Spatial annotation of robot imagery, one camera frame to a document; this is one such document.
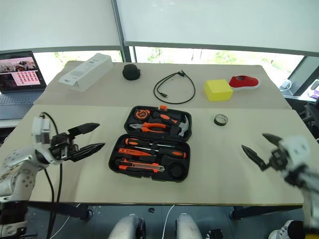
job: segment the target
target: white table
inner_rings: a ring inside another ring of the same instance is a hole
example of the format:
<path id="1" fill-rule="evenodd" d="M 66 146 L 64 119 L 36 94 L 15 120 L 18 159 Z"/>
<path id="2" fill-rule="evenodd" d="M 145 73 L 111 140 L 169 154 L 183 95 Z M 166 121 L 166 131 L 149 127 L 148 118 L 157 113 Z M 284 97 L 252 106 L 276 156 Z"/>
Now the white table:
<path id="1" fill-rule="evenodd" d="M 244 109 L 291 109 L 275 84 L 269 79 L 262 66 L 249 65 L 182 65 L 135 63 L 141 70 L 136 81 L 127 81 L 122 70 L 127 63 L 115 63 L 114 68 L 83 93 L 68 89 L 58 82 L 60 77 L 81 62 L 68 62 L 47 86 L 35 104 L 43 105 L 84 105 L 84 106 L 121 106 L 137 105 L 159 106 L 165 104 L 153 95 L 153 87 L 163 77 L 183 69 L 194 81 L 195 97 L 183 108 L 244 108 Z M 262 85 L 255 90 L 234 92 L 228 101 L 209 102 L 203 87 L 204 82 L 214 79 L 230 80 L 232 76 L 249 75 L 257 77 Z M 187 78 L 175 76 L 161 87 L 168 94 L 167 101 L 181 102 L 193 93 Z"/>
<path id="2" fill-rule="evenodd" d="M 0 148 L 3 160 L 16 148 L 28 146 L 33 117 L 41 111 L 52 115 L 60 132 L 86 122 L 101 125 L 92 133 L 79 135 L 76 143 L 85 146 L 105 142 L 96 154 L 79 162 L 63 164 L 61 202 L 198 204 L 198 205 L 295 205 L 303 198 L 298 189 L 289 186 L 280 173 L 272 169 L 261 172 L 241 149 L 244 144 L 268 161 L 275 147 L 262 137 L 273 133 L 285 137 L 300 134 L 307 138 L 312 151 L 310 165 L 318 167 L 319 147 L 299 116 L 292 110 L 195 109 L 192 115 L 192 136 L 188 177 L 181 183 L 158 182 L 150 178 L 133 178 L 114 173 L 108 166 L 116 140 L 126 133 L 123 125 L 131 107 L 93 107 L 36 105 L 20 122 Z M 226 126 L 216 126 L 212 117 L 225 114 Z M 58 168 L 48 171 L 55 189 Z M 50 201 L 44 172 L 37 175 L 31 200 Z"/>
<path id="3" fill-rule="evenodd" d="M 2 119 L 0 120 L 0 128 L 12 128 L 16 127 L 20 123 L 21 119 Z"/>

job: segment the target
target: roller shade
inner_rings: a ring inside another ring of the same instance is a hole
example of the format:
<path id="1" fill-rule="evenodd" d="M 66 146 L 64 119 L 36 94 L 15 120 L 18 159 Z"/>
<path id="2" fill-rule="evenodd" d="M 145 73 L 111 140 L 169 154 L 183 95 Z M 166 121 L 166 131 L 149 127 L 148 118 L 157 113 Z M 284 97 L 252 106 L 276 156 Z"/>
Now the roller shade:
<path id="1" fill-rule="evenodd" d="M 318 0 L 117 3 L 126 45 L 159 42 L 319 52 Z"/>
<path id="2" fill-rule="evenodd" d="M 110 0 L 0 0 L 0 51 L 119 45 Z"/>

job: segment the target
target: laptop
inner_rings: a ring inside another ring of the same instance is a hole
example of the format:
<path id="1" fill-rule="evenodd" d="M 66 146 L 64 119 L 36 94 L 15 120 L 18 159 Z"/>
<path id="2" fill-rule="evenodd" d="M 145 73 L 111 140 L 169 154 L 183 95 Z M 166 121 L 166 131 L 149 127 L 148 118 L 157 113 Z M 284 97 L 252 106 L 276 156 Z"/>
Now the laptop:
<path id="1" fill-rule="evenodd" d="M 0 120 L 23 118 L 45 87 L 31 51 L 0 54 Z"/>

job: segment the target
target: laptop screen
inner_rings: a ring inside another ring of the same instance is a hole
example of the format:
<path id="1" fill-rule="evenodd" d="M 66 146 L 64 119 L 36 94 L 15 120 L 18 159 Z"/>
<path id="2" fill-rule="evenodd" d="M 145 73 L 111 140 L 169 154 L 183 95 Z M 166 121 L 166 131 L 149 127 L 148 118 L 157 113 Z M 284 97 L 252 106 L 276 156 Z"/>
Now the laptop screen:
<path id="1" fill-rule="evenodd" d="M 31 51 L 0 54 L 0 92 L 32 91 L 45 87 Z"/>

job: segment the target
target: power cord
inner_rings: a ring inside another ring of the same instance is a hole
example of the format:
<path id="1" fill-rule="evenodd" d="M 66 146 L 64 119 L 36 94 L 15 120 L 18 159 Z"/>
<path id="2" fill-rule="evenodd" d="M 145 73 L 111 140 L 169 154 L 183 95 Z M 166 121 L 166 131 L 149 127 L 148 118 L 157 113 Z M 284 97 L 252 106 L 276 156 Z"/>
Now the power cord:
<path id="1" fill-rule="evenodd" d="M 70 216 L 68 216 L 68 218 L 65 220 L 65 222 L 62 224 L 62 226 L 60 227 L 59 230 L 56 231 L 55 234 L 53 234 L 52 237 L 50 237 L 50 239 L 54 238 L 61 230 L 62 228 L 65 226 L 65 224 L 68 222 L 68 220 L 70 219 Z"/>
<path id="2" fill-rule="evenodd" d="M 290 80 L 287 80 L 287 81 L 288 81 L 289 87 L 287 87 L 287 88 L 285 88 L 285 89 L 281 90 L 280 88 L 282 88 L 282 86 L 280 86 L 280 87 L 279 87 L 279 90 L 280 90 L 280 91 L 287 91 L 287 90 L 290 90 L 290 88 L 291 88 L 291 86 L 292 86 L 293 84 L 291 83 L 291 81 L 290 81 Z"/>
<path id="3" fill-rule="evenodd" d="M 163 236 L 161 237 L 161 239 L 164 239 L 164 234 L 165 234 L 165 227 L 166 227 L 166 223 L 167 223 L 167 218 L 169 216 L 170 211 L 173 209 L 173 207 L 175 206 L 175 204 L 169 209 L 167 215 L 166 215 L 166 219 L 165 219 L 165 224 L 164 224 L 164 228 L 163 228 Z"/>
<path id="4" fill-rule="evenodd" d="M 163 92 L 160 92 L 160 91 L 159 91 L 159 88 L 160 88 L 168 79 L 172 78 L 172 77 L 175 76 L 175 75 L 180 75 L 180 76 L 182 76 L 182 77 L 187 77 L 187 78 L 189 79 L 189 81 L 191 82 L 191 84 L 193 85 L 193 88 L 194 88 L 194 93 L 193 93 L 193 95 L 192 95 L 188 100 L 183 101 L 183 102 L 178 102 L 178 103 L 168 102 L 168 101 L 164 101 L 164 100 L 160 99 L 160 98 L 156 95 L 156 91 L 157 91 L 157 93 L 158 93 L 159 95 L 161 95 L 162 97 L 167 98 L 168 95 L 165 94 L 165 93 L 163 93 Z M 189 102 L 191 99 L 194 98 L 195 92 L 196 92 L 196 89 L 195 89 L 194 82 L 189 78 L 188 75 L 186 75 L 186 73 L 185 73 L 183 70 L 180 70 L 180 71 L 178 71 L 178 72 L 175 72 L 175 73 L 173 73 L 173 74 L 170 74 L 170 75 L 164 77 L 163 79 L 161 79 L 160 81 L 158 81 L 158 82 L 155 84 L 154 88 L 153 88 L 153 94 L 154 94 L 154 96 L 155 96 L 157 99 L 159 99 L 160 101 L 162 101 L 162 102 L 164 102 L 164 103 L 172 104 L 172 105 L 180 105 L 180 104 L 184 104 L 184 103 L 186 103 L 186 102 Z"/>
<path id="5" fill-rule="evenodd" d="M 51 120 L 51 122 L 53 123 L 53 126 L 54 126 L 55 133 L 59 134 L 58 128 L 57 128 L 53 118 L 51 117 L 51 115 L 49 115 L 47 112 L 41 112 L 41 114 L 47 116 Z M 48 225 L 48 230 L 47 230 L 47 234 L 46 234 L 47 239 L 50 239 L 50 237 L 51 237 L 52 230 L 54 227 L 55 218 L 56 218 L 56 205 L 60 202 L 61 188 L 62 188 L 62 173 L 63 173 L 62 168 L 63 168 L 62 164 L 60 164 L 60 179 L 59 179 L 58 194 L 56 197 L 56 204 L 54 205 L 54 209 L 50 211 L 49 225 Z M 51 179 L 50 179 L 49 174 L 47 173 L 46 169 L 44 170 L 44 172 L 45 172 L 45 175 L 49 181 L 50 188 L 51 188 L 51 194 L 52 194 L 51 202 L 54 203 L 54 190 L 53 190 L 52 182 L 51 182 Z"/>

